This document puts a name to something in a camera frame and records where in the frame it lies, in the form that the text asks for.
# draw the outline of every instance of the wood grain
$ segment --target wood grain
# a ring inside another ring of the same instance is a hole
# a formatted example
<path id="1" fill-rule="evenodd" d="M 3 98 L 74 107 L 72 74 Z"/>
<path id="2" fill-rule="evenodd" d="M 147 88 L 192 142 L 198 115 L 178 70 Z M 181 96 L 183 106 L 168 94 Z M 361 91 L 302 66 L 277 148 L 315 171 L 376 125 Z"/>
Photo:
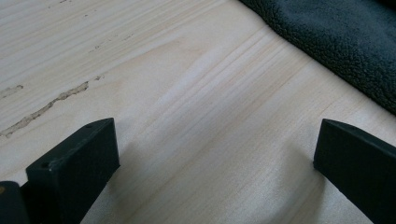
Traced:
<path id="1" fill-rule="evenodd" d="M 4 0 L 0 74 L 1 180 L 115 118 L 83 223 L 370 223 L 313 169 L 320 122 L 396 145 L 394 116 L 232 0 Z"/>

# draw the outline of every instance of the light wood board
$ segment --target light wood board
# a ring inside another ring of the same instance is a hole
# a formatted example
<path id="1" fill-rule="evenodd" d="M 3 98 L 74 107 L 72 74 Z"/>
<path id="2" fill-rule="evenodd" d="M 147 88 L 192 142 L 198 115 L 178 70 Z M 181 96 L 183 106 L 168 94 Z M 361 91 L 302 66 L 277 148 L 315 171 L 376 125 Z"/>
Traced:
<path id="1" fill-rule="evenodd" d="M 0 179 L 115 118 L 82 223 L 370 223 L 312 166 L 322 119 L 396 118 L 238 1 L 0 1 Z"/>

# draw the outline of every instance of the gray fabric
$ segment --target gray fabric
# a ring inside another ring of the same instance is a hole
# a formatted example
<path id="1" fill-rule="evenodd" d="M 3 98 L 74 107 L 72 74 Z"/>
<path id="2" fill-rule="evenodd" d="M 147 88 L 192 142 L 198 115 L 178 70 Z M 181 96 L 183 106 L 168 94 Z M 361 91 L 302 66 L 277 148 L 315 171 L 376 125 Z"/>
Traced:
<path id="1" fill-rule="evenodd" d="M 396 115 L 396 10 L 375 0 L 240 0 Z"/>

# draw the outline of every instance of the dark gray fleece fabric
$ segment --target dark gray fleece fabric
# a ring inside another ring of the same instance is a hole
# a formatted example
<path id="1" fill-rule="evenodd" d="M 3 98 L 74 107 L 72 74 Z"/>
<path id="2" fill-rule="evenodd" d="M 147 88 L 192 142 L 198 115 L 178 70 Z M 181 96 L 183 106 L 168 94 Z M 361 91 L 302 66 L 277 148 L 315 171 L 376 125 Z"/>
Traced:
<path id="1" fill-rule="evenodd" d="M 240 0 L 279 35 L 396 115 L 396 10 L 375 0 Z"/>

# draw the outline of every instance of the crack in wood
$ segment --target crack in wood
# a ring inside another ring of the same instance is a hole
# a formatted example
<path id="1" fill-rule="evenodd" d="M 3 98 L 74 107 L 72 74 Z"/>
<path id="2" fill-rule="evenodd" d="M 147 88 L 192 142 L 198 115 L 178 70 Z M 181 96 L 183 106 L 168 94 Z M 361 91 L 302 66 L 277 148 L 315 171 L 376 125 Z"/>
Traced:
<path id="1" fill-rule="evenodd" d="M 88 86 L 88 81 L 86 81 L 86 82 L 82 83 L 81 85 L 79 85 L 78 87 L 76 87 L 76 88 L 74 88 L 72 90 L 69 90 L 69 91 L 66 91 L 66 92 L 63 92 L 63 93 L 59 94 L 59 96 L 56 99 L 52 100 L 51 102 L 49 102 L 44 107 L 42 107 L 41 109 L 37 110 L 35 113 L 24 117 L 23 119 L 21 119 L 20 121 L 18 121 L 14 125 L 12 125 L 11 127 L 9 127 L 7 129 L 3 130 L 2 132 L 0 132 L 0 136 L 5 136 L 6 138 L 9 138 L 17 130 L 26 127 L 34 119 L 37 119 L 38 117 L 42 116 L 51 107 L 53 107 L 53 105 L 56 102 L 65 100 L 71 95 L 75 95 L 75 94 L 78 94 L 78 93 L 80 93 L 82 91 L 85 91 L 85 90 L 88 89 L 88 87 L 89 87 Z"/>

